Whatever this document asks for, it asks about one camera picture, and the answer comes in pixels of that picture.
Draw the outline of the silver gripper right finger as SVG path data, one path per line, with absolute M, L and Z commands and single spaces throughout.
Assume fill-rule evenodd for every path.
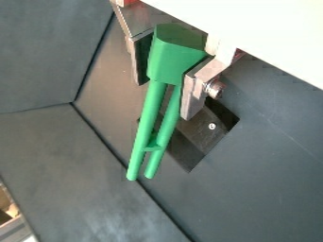
M 201 110 L 206 96 L 218 99 L 224 89 L 218 76 L 242 55 L 244 52 L 240 49 L 230 50 L 226 63 L 208 56 L 185 73 L 180 103 L 180 117 L 184 120 L 189 120 Z

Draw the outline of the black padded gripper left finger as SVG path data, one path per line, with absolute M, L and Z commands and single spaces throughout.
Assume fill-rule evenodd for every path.
M 149 11 L 138 0 L 109 0 L 109 2 L 125 34 L 132 78 L 137 85 L 142 85 L 148 82 L 146 68 L 152 39 Z

